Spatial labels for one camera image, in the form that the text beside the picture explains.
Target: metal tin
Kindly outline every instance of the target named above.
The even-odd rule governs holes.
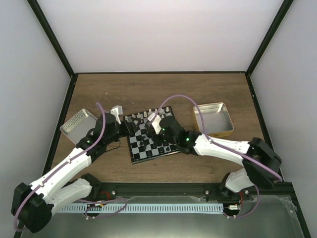
[[[233,132],[233,124],[224,103],[198,105],[203,114],[207,134],[213,137],[229,136]],[[197,131],[203,132],[202,121],[198,110],[193,107],[194,123]]]
[[[82,109],[65,122],[60,130],[76,145],[91,128],[95,128],[96,120],[97,118],[89,111]]]

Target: wooden surface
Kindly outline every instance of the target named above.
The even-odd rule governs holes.
[[[234,125],[227,139],[263,137],[244,74],[81,74],[66,120],[83,108],[99,117],[96,102],[105,110],[122,105],[123,114],[128,115],[159,107],[173,94],[185,94],[198,105],[224,102]],[[195,129],[190,101],[175,98],[167,104],[185,129]],[[74,144],[62,134],[53,167],[73,148]],[[239,165],[223,159],[181,153],[132,165],[127,139],[122,138],[119,149],[100,156],[76,178],[91,173],[111,182],[220,182],[227,172],[238,169]]]

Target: purple cable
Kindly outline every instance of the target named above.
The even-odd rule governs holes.
[[[91,202],[91,201],[87,201],[87,200],[83,200],[83,199],[79,199],[78,201],[91,203],[91,204],[108,204],[108,203],[111,203],[111,202],[118,202],[118,201],[124,201],[125,202],[124,206],[122,208],[120,208],[119,210],[115,211],[114,213],[111,213],[111,214],[108,214],[108,215],[104,215],[104,216],[97,216],[94,219],[102,219],[102,218],[107,218],[107,217],[114,216],[114,215],[118,214],[119,212],[123,211],[128,205],[128,203],[127,203],[128,199],[125,199],[125,198],[117,198],[117,199],[114,199],[114,200],[99,201],[99,202]],[[89,218],[87,213],[92,208],[99,208],[99,207],[98,206],[92,206],[92,207],[87,208],[87,210],[85,211],[86,218]]]
[[[227,150],[227,151],[230,151],[230,152],[232,152],[232,153],[234,153],[234,154],[237,154],[237,155],[241,156],[242,158],[247,159],[247,160],[249,160],[249,161],[255,163],[256,165],[258,165],[258,166],[260,166],[261,168],[265,169],[265,170],[268,171],[269,173],[273,174],[275,177],[278,178],[278,180],[283,181],[282,177],[281,177],[278,173],[276,173],[276,172],[273,171],[272,169],[268,168],[267,166],[261,164],[259,161],[253,159],[252,157],[250,157],[250,156],[248,156],[248,155],[242,154],[242,153],[239,152],[239,151],[236,151],[236,150],[234,150],[234,149],[231,149],[231,148],[229,148],[229,147],[227,147],[227,146],[221,145],[221,144],[219,144],[219,143],[213,141],[212,138],[211,138],[210,136],[208,136],[208,134],[207,134],[207,131],[206,131],[206,128],[205,128],[205,122],[204,122],[203,114],[202,114],[202,112],[200,111],[198,105],[195,103],[195,101],[194,101],[193,99],[191,99],[190,97],[188,97],[188,96],[186,96],[186,95],[175,94],[175,95],[170,96],[170,97],[168,97],[167,99],[165,99],[164,102],[162,102],[162,104],[160,105],[158,111],[155,113],[155,115],[154,115],[153,119],[150,121],[150,123],[152,123],[152,122],[154,121],[155,117],[159,114],[159,111],[160,111],[160,109],[164,106],[164,104],[165,104],[168,100],[170,100],[170,99],[172,99],[172,98],[176,98],[176,97],[187,98],[189,101],[191,101],[191,102],[195,105],[195,107],[196,107],[197,110],[198,110],[199,116],[200,116],[200,118],[201,118],[201,120],[202,120],[203,133],[204,133],[204,135],[206,136],[206,138],[209,139],[210,143],[212,143],[212,144],[214,144],[214,145],[216,145],[216,146],[218,146],[218,147],[220,147],[220,148],[222,148],[222,149],[225,149],[225,150]]]
[[[259,191],[259,189],[258,189],[258,187],[256,186],[256,185],[254,185],[254,187],[256,188],[256,191],[257,191],[257,194],[258,194],[258,196],[257,196],[257,203],[256,203],[256,205],[254,206],[254,208],[250,211],[250,212],[248,212],[248,213],[246,213],[246,214],[244,214],[244,215],[241,215],[241,216],[237,216],[236,218],[243,218],[243,217],[246,217],[246,216],[249,216],[249,215],[251,215],[256,209],[257,209],[257,207],[258,207],[258,205],[259,205],[259,203],[260,203],[260,191]]]
[[[76,158],[78,158],[79,156],[85,154],[87,151],[89,151],[90,149],[92,149],[95,145],[97,145],[97,143],[101,140],[105,128],[106,128],[106,115],[105,115],[105,111],[103,109],[103,107],[101,106],[100,103],[96,103],[96,105],[99,107],[99,109],[102,112],[103,115],[103,128],[101,130],[100,136],[98,137],[98,139],[91,145],[89,146],[86,150],[78,153],[77,155],[75,155],[73,158],[70,159],[70,161],[72,162],[73,160],[75,160]],[[68,162],[65,162],[64,164],[62,164],[61,166],[59,166],[54,172],[52,172],[46,179],[43,180],[42,184],[44,185],[51,177],[53,177],[58,171],[60,171],[65,165],[67,165]],[[29,195],[26,196],[26,198],[23,200],[23,202],[21,203],[21,205],[19,206],[18,210],[15,213],[14,216],[14,220],[13,220],[13,227],[17,232],[22,232],[24,230],[26,230],[26,228],[18,228],[18,217],[20,215],[20,212],[22,210],[22,208],[24,207],[24,205],[27,203],[27,201],[31,198],[31,196],[40,188],[41,186],[38,185],[34,190],[32,190],[32,192],[29,193]]]

